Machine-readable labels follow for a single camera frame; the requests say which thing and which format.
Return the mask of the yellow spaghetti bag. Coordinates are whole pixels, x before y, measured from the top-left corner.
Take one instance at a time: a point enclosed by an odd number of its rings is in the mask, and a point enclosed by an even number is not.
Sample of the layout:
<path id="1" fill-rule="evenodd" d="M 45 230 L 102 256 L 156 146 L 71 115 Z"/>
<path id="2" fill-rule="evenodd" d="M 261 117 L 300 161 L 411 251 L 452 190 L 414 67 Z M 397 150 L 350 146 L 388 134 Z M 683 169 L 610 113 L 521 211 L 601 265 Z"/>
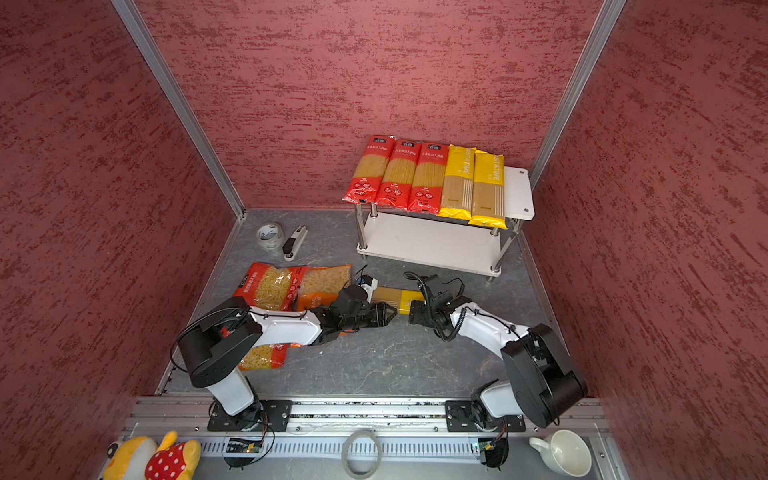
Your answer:
<path id="1" fill-rule="evenodd" d="M 401 315 L 409 315 L 413 301 L 424 302 L 420 291 L 378 287 L 372 295 L 374 303 L 383 302 L 396 308 Z"/>
<path id="2" fill-rule="evenodd" d="M 475 152 L 470 225 L 506 230 L 504 157 Z"/>

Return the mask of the yellow spaghetti bag crosswise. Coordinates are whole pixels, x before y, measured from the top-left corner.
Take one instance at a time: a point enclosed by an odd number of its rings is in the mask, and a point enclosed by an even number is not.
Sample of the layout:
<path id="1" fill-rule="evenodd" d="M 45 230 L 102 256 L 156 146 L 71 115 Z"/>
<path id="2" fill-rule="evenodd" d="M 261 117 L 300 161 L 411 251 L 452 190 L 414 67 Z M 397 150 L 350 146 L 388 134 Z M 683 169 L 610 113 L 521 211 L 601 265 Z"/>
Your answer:
<path id="1" fill-rule="evenodd" d="M 449 146 L 439 217 L 471 219 L 475 153 L 475 148 Z"/>

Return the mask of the red spaghetti bag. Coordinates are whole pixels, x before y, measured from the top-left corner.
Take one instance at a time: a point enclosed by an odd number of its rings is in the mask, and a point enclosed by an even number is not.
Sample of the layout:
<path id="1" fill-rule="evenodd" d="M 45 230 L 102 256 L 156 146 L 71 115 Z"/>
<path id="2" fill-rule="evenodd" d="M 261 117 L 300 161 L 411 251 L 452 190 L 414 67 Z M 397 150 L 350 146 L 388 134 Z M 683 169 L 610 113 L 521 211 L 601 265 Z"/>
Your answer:
<path id="1" fill-rule="evenodd" d="M 422 144 L 397 140 L 376 195 L 376 204 L 400 210 L 408 207 Z"/>
<path id="2" fill-rule="evenodd" d="M 395 139 L 372 136 L 364 149 L 353 178 L 342 200 L 351 204 L 375 202 L 384 173 L 395 146 Z"/>
<path id="3" fill-rule="evenodd" d="M 409 212 L 438 214 L 448 153 L 449 147 L 444 144 L 421 145 L 407 203 Z"/>

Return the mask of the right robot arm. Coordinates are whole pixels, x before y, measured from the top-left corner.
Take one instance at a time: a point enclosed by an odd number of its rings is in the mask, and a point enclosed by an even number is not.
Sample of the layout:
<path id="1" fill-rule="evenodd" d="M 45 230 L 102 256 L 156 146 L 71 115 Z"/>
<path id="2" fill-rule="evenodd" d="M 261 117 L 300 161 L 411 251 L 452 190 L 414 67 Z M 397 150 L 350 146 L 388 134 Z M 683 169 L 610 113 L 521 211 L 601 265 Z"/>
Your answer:
<path id="1" fill-rule="evenodd" d="M 472 393 L 469 418 L 477 428 L 489 431 L 507 416 L 548 427 L 588 396 L 586 380 L 549 326 L 504 320 L 465 296 L 463 283 L 453 293 L 436 275 L 408 271 L 404 277 L 416 282 L 423 296 L 411 303 L 411 324 L 432 329 L 446 343 L 468 338 L 504 363 L 505 381 L 490 381 Z"/>

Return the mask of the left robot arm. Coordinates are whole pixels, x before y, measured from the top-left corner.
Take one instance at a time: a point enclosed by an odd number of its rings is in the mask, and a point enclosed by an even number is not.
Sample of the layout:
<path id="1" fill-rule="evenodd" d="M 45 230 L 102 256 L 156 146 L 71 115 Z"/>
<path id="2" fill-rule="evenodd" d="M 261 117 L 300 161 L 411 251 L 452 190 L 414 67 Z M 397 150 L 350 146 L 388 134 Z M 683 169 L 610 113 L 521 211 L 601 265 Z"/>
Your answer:
<path id="1" fill-rule="evenodd" d="M 387 326 L 398 310 L 371 303 L 370 293 L 352 285 L 329 306 L 302 312 L 271 311 L 232 297 L 188 325 L 175 340 L 192 385 L 214 397 L 208 429 L 214 432 L 267 428 L 268 414 L 239 364 L 255 347 L 314 346 L 343 333 Z"/>

